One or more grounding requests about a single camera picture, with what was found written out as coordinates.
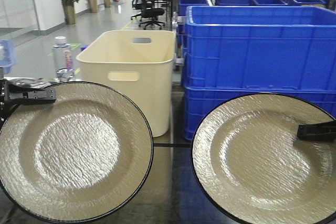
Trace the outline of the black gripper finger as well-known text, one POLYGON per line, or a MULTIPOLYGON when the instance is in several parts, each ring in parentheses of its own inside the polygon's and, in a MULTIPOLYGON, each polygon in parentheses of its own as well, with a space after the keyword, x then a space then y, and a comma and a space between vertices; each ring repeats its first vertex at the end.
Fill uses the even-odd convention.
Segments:
POLYGON ((297 137, 302 141, 334 141, 335 120, 317 124, 299 125, 297 137))

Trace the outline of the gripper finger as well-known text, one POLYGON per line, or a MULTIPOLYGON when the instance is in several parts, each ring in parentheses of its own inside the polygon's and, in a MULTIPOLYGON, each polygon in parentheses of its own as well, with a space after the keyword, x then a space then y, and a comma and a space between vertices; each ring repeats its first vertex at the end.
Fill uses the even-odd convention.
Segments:
POLYGON ((56 91, 53 87, 32 88, 28 86, 18 86, 10 81, 4 82, 5 105, 34 105, 54 102, 56 102, 56 91))

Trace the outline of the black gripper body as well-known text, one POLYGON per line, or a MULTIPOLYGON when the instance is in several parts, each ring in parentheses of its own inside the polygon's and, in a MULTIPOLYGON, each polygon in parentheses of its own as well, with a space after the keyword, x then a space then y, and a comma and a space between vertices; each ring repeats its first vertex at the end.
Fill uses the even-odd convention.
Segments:
POLYGON ((1 67, 1 127, 10 115, 9 82, 4 77, 4 69, 1 67))

